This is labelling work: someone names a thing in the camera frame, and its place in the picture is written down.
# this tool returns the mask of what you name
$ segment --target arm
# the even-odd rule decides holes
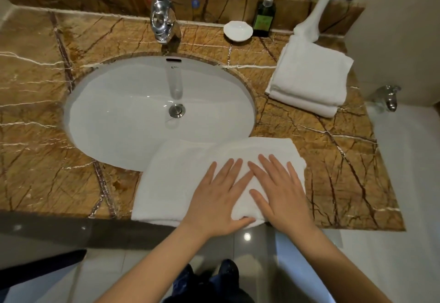
[[[237,183],[243,161],[230,159],[213,178],[216,163],[194,192],[184,219],[161,244],[116,282],[96,303],[159,302],[182,269],[213,236],[231,234],[254,218],[231,219],[232,208],[253,177],[248,172]]]
[[[289,162],[288,171],[270,155],[249,167],[264,188],[269,202],[255,189],[250,191],[263,215],[289,239],[338,303],[391,303],[391,301],[319,230],[311,217],[300,180]]]

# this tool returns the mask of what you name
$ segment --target white oval sink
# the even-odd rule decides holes
[[[169,59],[124,59],[87,75],[65,106],[64,125],[75,146],[98,161],[144,171],[168,139],[223,142],[249,136],[255,108],[239,79],[201,61]],[[185,108],[182,117],[170,116],[176,104]]]

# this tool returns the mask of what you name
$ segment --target hand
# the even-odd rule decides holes
[[[313,222],[307,198],[294,167],[288,162],[289,172],[287,172],[274,155],[269,156],[270,160],[263,155],[259,155],[258,159],[267,173],[251,161],[248,165],[269,200],[267,203],[256,189],[250,190],[261,213],[275,228],[287,234],[292,240],[307,236],[310,230],[317,227]]]
[[[252,217],[237,221],[231,218],[232,208],[253,177],[249,171],[235,183],[242,164],[242,159],[238,159],[235,164],[233,159],[229,159],[213,180],[217,166],[213,162],[196,188],[181,224],[192,226],[209,239],[231,234],[255,222]]]

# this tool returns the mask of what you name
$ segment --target dark pants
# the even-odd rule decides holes
[[[176,295],[173,291],[173,295],[163,302],[254,303],[254,300],[239,288],[238,281],[229,274],[219,274],[205,282],[201,282],[199,277],[193,274],[185,279],[180,288]]]

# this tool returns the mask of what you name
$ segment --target shoe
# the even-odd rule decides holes
[[[194,271],[190,264],[186,265],[183,271],[180,272],[179,276],[173,282],[173,293],[172,296],[180,295],[186,291],[193,282]]]
[[[232,281],[234,283],[239,282],[240,274],[239,274],[239,268],[230,259],[225,259],[221,262],[220,269],[219,269],[219,275],[228,275],[231,277]]]

